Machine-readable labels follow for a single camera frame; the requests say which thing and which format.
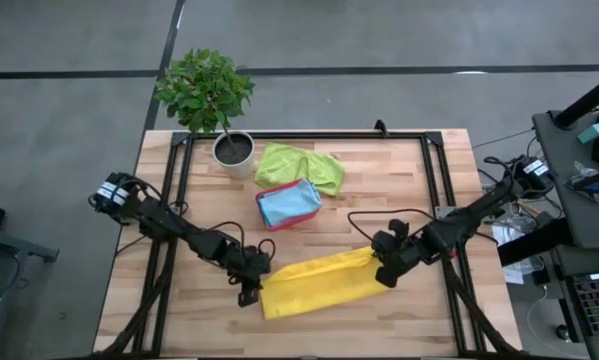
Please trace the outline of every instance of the potted plant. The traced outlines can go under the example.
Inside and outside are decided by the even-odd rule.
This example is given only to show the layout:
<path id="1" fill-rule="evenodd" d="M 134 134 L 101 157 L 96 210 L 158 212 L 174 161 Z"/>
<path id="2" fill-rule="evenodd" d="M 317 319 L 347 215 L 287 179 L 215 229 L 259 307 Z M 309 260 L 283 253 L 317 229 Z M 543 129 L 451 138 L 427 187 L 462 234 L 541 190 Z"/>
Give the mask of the potted plant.
<path id="1" fill-rule="evenodd" d="M 241 103 L 250 104 L 255 84 L 248 75 L 239 75 L 232 59 L 217 50 L 190 50 L 183 60 L 172 61 L 166 76 L 157 82 L 155 99 L 167 106 L 168 117 L 175 115 L 190 132 L 223 128 L 212 146 L 212 154 L 228 175 L 245 178 L 255 166 L 254 141 L 247 133 L 231 130 L 229 118 L 244 115 Z"/>

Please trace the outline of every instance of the white cable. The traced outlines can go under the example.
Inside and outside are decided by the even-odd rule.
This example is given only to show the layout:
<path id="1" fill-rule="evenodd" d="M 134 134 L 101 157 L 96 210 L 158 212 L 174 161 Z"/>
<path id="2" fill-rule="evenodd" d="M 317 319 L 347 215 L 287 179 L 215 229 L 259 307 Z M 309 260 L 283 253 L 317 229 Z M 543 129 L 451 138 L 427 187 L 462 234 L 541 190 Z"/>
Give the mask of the white cable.
<path id="1" fill-rule="evenodd" d="M 530 325 L 530 314 L 532 314 L 532 310 L 534 310 L 535 306 L 539 305 L 539 303 L 542 302 L 543 300 L 545 300 L 547 296 L 548 296 L 548 288 L 544 286 L 543 287 L 543 296 L 541 297 L 541 299 L 535 301 L 534 304 L 532 304 L 530 306 L 530 309 L 528 309 L 528 313 L 526 314 L 526 325 L 528 325 L 528 329 L 530 330 L 530 333 L 532 334 L 532 337 L 534 337 L 535 340 L 537 340 L 542 345 L 544 345 L 544 346 L 546 346 L 546 347 L 548 347 L 548 348 L 550 348 L 550 349 L 558 352 L 559 354 L 561 354 L 563 356 L 569 357 L 571 359 L 585 359 L 585 360 L 590 359 L 587 356 L 571 355 L 571 354 L 567 354 L 567 353 L 565 353 L 565 352 L 557 349 L 556 347 L 554 347 L 554 346 L 552 346 L 552 345 L 544 342 L 543 340 L 541 340 L 539 338 L 539 336 L 537 335 L 537 333 L 535 332 L 535 330 L 532 328 L 532 326 Z"/>

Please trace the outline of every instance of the green leaves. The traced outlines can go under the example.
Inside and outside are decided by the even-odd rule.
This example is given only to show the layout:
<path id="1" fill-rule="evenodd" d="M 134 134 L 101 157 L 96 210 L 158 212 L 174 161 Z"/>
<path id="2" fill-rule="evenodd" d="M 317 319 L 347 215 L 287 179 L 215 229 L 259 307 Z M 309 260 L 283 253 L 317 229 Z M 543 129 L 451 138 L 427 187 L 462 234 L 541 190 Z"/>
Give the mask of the green leaves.
<path id="1" fill-rule="evenodd" d="M 255 84 L 250 76 L 237 74 L 229 57 L 197 49 L 173 60 L 156 87 L 154 98 L 167 107 L 169 118 L 177 116 L 191 132 L 209 133 L 218 124 L 230 127 L 229 118 L 244 114 L 241 103 L 250 103 Z"/>

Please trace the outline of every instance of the black floor stripe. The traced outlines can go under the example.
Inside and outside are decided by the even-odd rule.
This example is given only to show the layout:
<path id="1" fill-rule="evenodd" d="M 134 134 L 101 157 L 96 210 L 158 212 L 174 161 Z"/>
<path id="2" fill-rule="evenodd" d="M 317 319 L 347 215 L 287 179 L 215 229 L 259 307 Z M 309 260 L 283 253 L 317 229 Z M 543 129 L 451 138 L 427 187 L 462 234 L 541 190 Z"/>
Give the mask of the black floor stripe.
<path id="1" fill-rule="evenodd" d="M 159 70 L 14 71 L 0 72 L 0 80 L 151 78 L 158 73 Z"/>
<path id="2" fill-rule="evenodd" d="M 238 72 L 250 76 L 337 76 L 337 75 L 433 75 L 483 72 L 488 74 L 598 72 L 599 64 L 589 65 L 491 65 L 491 66 L 386 66 L 386 67 L 296 67 L 246 68 Z"/>
<path id="3" fill-rule="evenodd" d="M 166 39 L 166 46 L 163 49 L 163 55 L 161 56 L 161 64 L 159 65 L 159 74 L 157 80 L 161 79 L 166 69 L 170 66 L 170 60 L 172 59 L 172 52 L 175 49 L 175 40 L 177 39 L 177 33 L 179 32 L 179 22 L 183 15 L 183 6 L 186 0 L 177 0 L 175 5 L 175 11 L 172 14 L 170 20 L 170 30 L 168 30 L 168 38 Z M 157 122 L 157 113 L 159 112 L 159 101 L 155 100 L 155 93 L 157 87 L 152 89 L 152 95 L 150 97 L 150 105 L 148 106 L 148 113 L 146 114 L 146 122 L 143 125 L 143 130 L 153 130 L 155 123 Z"/>

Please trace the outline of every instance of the plant stem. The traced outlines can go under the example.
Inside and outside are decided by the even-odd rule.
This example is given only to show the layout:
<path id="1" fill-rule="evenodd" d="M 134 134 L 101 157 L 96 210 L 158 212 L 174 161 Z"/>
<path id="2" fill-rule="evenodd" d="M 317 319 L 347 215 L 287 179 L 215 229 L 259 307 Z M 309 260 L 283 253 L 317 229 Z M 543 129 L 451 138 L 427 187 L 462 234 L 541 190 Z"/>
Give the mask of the plant stem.
<path id="1" fill-rule="evenodd" d="M 228 128 L 226 128 L 226 126 L 223 124 L 221 124 L 221 127 L 223 128 L 223 131 L 226 133 L 226 137 L 228 138 L 228 143 L 230 143 L 230 147 L 235 152 L 235 154 L 237 154 L 237 147 L 232 142 L 232 138 L 230 137 L 230 132 L 228 131 Z"/>

